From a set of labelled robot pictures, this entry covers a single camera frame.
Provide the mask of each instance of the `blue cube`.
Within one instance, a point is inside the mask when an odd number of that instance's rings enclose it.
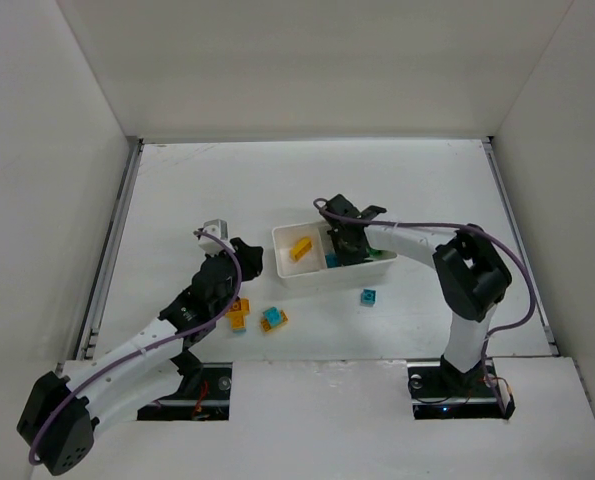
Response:
[[[326,267],[328,268],[335,268],[339,266],[339,260],[337,259],[337,255],[334,253],[327,253],[326,254]]]
[[[367,307],[372,307],[375,305],[375,300],[377,298],[377,292],[375,290],[364,290],[361,292],[361,304]]]
[[[275,328],[281,323],[281,314],[277,308],[272,307],[264,312],[264,317],[268,320],[270,328]]]

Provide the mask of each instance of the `white plastic bin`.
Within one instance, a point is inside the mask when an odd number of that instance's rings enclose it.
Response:
[[[359,265],[328,268],[326,254],[335,253],[330,237],[326,233],[330,226],[326,222],[303,223],[273,228],[273,244],[277,257],[277,275],[288,288],[327,285],[356,279],[379,276],[393,263],[397,255],[383,252],[379,259]],[[309,237],[313,243],[310,252],[298,262],[290,258],[290,250],[302,238]]]

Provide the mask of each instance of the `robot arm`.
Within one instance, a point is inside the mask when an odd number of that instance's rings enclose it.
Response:
[[[396,222],[385,221],[385,209],[370,206],[359,212],[342,195],[328,200],[320,213],[331,226],[328,233],[340,264],[370,261],[371,249],[387,250],[437,272],[444,300],[453,312],[450,338],[441,358],[442,377],[456,389],[479,378],[492,316],[512,281],[492,244],[472,231],[445,234],[397,228]]]
[[[249,247],[239,238],[228,243],[226,223],[220,220],[207,222],[203,230],[232,247],[241,270],[239,280],[261,274],[261,247]],[[192,283],[144,330],[71,378],[48,372],[33,386],[17,431],[31,446],[38,441],[36,453],[52,475],[77,465],[95,438],[113,424],[176,392],[182,382],[185,388],[199,382],[202,364],[189,348],[214,329],[219,312],[237,294],[238,280],[230,255],[211,242],[200,240],[200,246],[206,260]],[[77,395],[65,403],[73,392]],[[49,416],[60,406],[46,429]]]

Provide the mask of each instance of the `lego brick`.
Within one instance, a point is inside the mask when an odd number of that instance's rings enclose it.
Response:
[[[306,255],[313,248],[313,242],[309,237],[304,237],[299,240],[295,246],[290,250],[290,258],[293,262],[298,262],[301,257]]]
[[[281,314],[279,313],[279,310],[277,310],[277,308],[275,307],[266,310],[264,312],[264,318],[266,319],[271,328],[277,327],[282,321]]]
[[[328,268],[336,268],[339,266],[339,259],[337,255],[334,253],[327,253],[326,254],[326,267]]]
[[[247,298],[239,298],[233,306],[230,307],[230,310],[226,313],[226,317],[234,318],[238,317],[239,315],[248,315],[250,313],[250,302]]]
[[[246,331],[246,317],[244,315],[230,317],[230,328],[233,332],[241,333]]]
[[[377,292],[375,290],[368,290],[365,289],[361,292],[361,304],[367,307],[372,307],[375,305],[375,300],[377,299]]]
[[[283,310],[280,312],[280,316],[281,316],[281,323],[279,323],[276,327],[271,327],[270,324],[268,323],[268,320],[266,318],[262,318],[261,322],[260,322],[262,331],[264,333],[270,333],[270,332],[274,332],[275,330],[286,325],[288,323],[288,316],[284,313]]]

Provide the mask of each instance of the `red wire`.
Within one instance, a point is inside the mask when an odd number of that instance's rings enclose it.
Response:
[[[197,399],[197,403],[195,404],[195,409],[193,410],[191,418],[197,415],[197,413],[201,409],[201,401],[204,398],[206,398],[206,395],[208,395],[208,381],[204,380],[204,383],[201,386],[201,390],[199,391],[199,398]]]

